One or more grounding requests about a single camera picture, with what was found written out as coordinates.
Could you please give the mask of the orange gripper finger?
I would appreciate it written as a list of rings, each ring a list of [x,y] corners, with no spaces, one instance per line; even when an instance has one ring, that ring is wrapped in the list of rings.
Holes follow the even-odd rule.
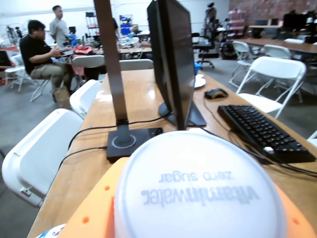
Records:
[[[64,226],[60,238],[113,238],[114,195],[128,158],[115,162],[102,176]]]
[[[287,237],[316,238],[316,233],[304,214],[277,185],[275,185],[275,188],[278,191],[285,210]]]

